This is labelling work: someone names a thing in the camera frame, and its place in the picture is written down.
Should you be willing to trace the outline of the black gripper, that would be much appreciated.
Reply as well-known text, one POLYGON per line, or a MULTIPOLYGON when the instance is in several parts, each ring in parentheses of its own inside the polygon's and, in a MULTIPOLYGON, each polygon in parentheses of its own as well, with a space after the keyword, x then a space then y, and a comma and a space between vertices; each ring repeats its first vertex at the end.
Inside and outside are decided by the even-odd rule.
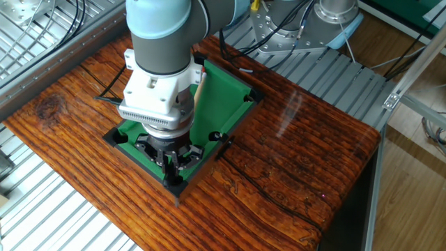
POLYGON ((171 185, 171 167, 167 152, 172 153, 174 177, 172 183, 179 185, 183 182, 183 174, 188 174, 203 158, 204 148, 192 145, 188 134, 171 139, 157 138, 152 135, 138 137, 135 147, 151 162, 158 165, 164 174, 163 184, 171 185))

